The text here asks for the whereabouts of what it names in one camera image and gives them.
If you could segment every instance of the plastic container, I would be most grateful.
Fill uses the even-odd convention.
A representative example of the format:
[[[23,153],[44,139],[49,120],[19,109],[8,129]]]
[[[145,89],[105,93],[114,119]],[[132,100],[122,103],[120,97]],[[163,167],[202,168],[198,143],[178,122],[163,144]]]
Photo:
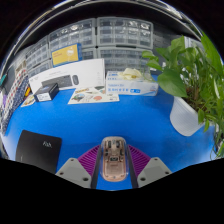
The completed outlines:
[[[49,34],[50,52],[76,43],[81,43],[82,49],[95,47],[95,27],[96,19],[87,19],[55,30]]]
[[[82,60],[90,60],[90,59],[96,59],[97,58],[97,52],[96,48],[88,48],[82,50]]]
[[[174,97],[170,121],[183,136],[191,136],[204,126],[204,123],[198,124],[198,113],[181,97]]]
[[[50,68],[52,68],[52,62],[51,62],[51,60],[48,60],[48,61],[40,64],[36,68],[29,70],[28,77],[31,78],[31,77],[33,77],[41,72],[44,72]]]
[[[194,40],[190,37],[184,37],[184,40],[185,40],[185,47],[194,47],[196,45],[199,48],[204,49],[202,43],[198,40]]]
[[[124,45],[153,48],[153,24],[148,21],[122,18],[97,18],[97,45]]]
[[[33,45],[31,50],[26,54],[27,70],[34,68],[49,58],[48,37],[46,36]]]
[[[124,138],[110,136],[101,143],[100,174],[109,182],[120,182],[127,178],[129,165],[127,144]]]
[[[141,58],[144,49],[130,49],[122,47],[99,47],[98,58],[104,58],[106,74],[108,71],[124,71],[126,68],[135,68],[140,71],[149,71],[147,59]]]

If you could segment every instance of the gray bracket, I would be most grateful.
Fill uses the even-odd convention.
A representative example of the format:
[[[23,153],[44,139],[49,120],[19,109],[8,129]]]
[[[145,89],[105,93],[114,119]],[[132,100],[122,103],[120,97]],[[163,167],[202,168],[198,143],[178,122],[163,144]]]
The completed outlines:
[[[83,188],[91,188],[91,176],[75,158],[70,158],[55,174]]]
[[[158,157],[151,158],[142,172],[138,175],[138,186],[144,187],[145,185],[166,177],[171,173],[169,168]]]

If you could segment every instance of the paper sheet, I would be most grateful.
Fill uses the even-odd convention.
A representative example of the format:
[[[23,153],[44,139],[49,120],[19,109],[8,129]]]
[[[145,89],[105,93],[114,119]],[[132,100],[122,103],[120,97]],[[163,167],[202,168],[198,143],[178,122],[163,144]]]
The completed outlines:
[[[106,94],[104,86],[76,89],[68,104],[105,103],[120,101],[118,94]]]
[[[34,104],[34,102],[36,102],[35,98],[34,98],[33,94],[31,94],[26,98],[26,100],[23,102],[21,107],[30,106],[30,105]]]

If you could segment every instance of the white pot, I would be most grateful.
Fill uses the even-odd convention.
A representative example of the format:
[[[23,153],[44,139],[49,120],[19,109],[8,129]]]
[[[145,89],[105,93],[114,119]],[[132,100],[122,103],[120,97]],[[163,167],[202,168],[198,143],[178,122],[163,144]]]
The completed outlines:
[[[170,121],[176,131],[184,136],[191,136],[204,126],[204,123],[198,124],[198,113],[182,98],[176,96],[174,97]]]

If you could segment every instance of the product box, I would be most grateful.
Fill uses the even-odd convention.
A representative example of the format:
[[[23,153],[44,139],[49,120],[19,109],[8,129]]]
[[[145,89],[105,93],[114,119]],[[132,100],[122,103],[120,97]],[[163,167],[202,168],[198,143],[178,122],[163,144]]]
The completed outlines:
[[[57,83],[59,90],[105,85],[104,59],[91,59],[51,68],[29,78],[33,93],[39,88]]]
[[[124,80],[116,71],[108,71],[106,94],[156,96],[159,85],[143,78]]]
[[[52,52],[53,67],[82,60],[80,43],[70,45]]]
[[[37,90],[37,92],[34,94],[34,98],[36,102],[53,100],[58,92],[59,88],[57,83],[49,84]]]

